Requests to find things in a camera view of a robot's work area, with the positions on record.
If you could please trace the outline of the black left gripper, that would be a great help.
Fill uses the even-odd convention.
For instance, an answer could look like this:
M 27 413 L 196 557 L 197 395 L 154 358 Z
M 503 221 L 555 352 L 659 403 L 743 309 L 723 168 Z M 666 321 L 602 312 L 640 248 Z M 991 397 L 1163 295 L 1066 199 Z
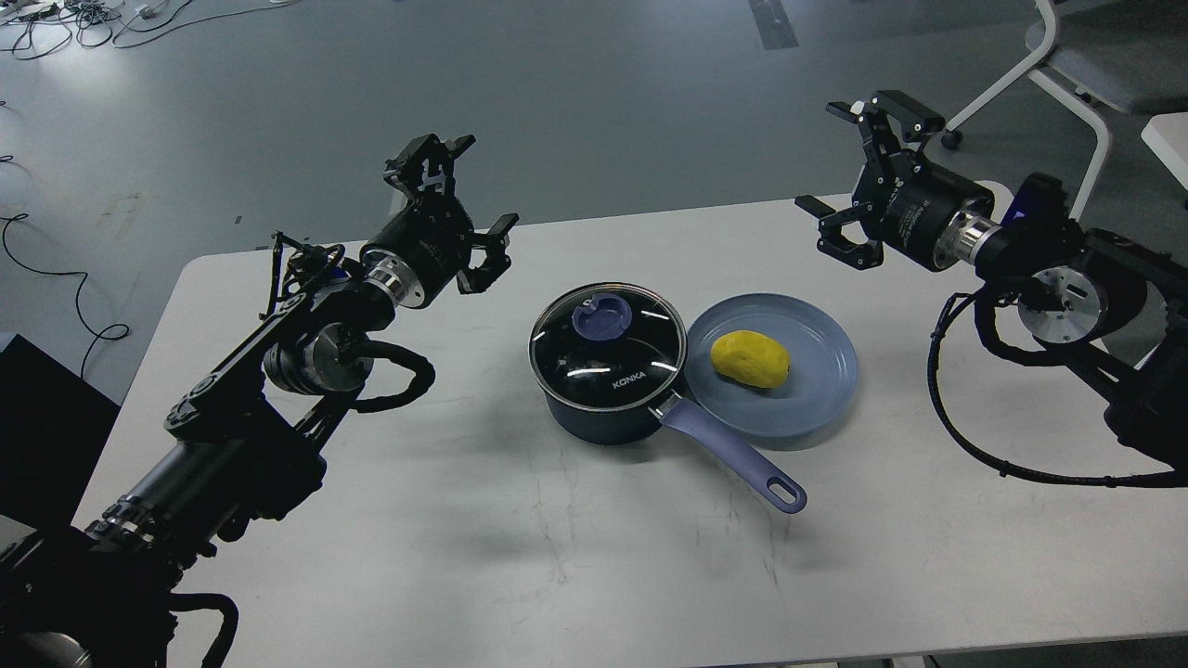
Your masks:
M 393 218 L 362 246 L 360 261 L 366 282 L 394 307 L 424 309 L 455 277 L 459 294 L 484 294 L 510 269 L 508 233 L 522 216 L 504 214 L 480 233 L 454 198 L 455 165 L 475 143 L 475 136 L 421 136 L 383 166 L 383 182 L 397 191 L 388 209 Z M 446 198 L 421 198 L 426 194 Z M 484 251 L 478 266 L 468 266 L 472 251 Z

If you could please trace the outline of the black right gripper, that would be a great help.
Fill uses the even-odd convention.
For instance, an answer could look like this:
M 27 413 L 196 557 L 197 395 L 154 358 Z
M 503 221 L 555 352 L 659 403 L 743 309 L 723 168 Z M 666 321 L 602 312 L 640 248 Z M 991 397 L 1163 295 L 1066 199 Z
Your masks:
M 962 212 L 988 216 L 996 198 L 988 187 L 925 159 L 925 141 L 946 130 L 944 116 L 902 90 L 879 90 L 853 103 L 830 101 L 826 109 L 852 122 L 861 136 L 864 165 L 854 191 L 887 193 L 878 221 L 880 240 L 933 272 L 956 263 L 944 248 L 946 231 Z M 835 209 L 803 195 L 797 196 L 796 207 L 816 220 L 820 252 L 859 271 L 883 265 L 880 240 L 858 244 L 843 234 L 846 225 L 861 223 L 872 203 L 854 201 Z

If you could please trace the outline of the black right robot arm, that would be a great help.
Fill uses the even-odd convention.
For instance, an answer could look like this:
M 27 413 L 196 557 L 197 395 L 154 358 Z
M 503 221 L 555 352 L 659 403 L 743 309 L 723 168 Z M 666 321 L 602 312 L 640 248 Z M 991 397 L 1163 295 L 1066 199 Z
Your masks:
M 944 118 L 901 90 L 827 109 L 857 126 L 864 165 L 843 209 L 808 195 L 794 200 L 816 220 L 819 251 L 861 271 L 880 266 L 892 248 L 930 272 L 967 263 L 981 282 L 946 301 L 925 357 L 930 401 L 953 441 L 1001 478 L 1184 489 L 1184 267 L 1113 232 L 1083 229 L 1066 204 L 1064 185 L 1047 174 L 1031 174 L 1001 220 L 993 220 L 988 187 L 925 158 Z M 1106 402 L 1104 423 L 1117 442 L 1165 470 L 1062 475 L 972 443 L 939 393 L 941 346 L 963 310 L 972 310 L 977 338 L 994 357 L 1069 368 Z

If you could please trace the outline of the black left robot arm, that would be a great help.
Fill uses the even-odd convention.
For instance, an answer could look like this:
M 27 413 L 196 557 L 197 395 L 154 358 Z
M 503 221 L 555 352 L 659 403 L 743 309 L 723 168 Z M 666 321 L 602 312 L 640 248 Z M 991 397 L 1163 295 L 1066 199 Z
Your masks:
M 165 667 L 179 615 L 195 611 L 221 618 L 200 664 L 225 664 L 240 611 L 178 592 L 187 568 L 318 491 L 349 412 L 432 387 L 432 363 L 374 339 L 399 309 L 429 307 L 449 283 L 481 294 L 510 269 L 518 215 L 478 231 L 459 201 L 474 141 L 429 133 L 387 160 L 383 182 L 405 201 L 358 258 L 274 234 L 267 311 L 171 407 L 173 449 L 84 529 L 34 530 L 4 552 L 5 667 Z

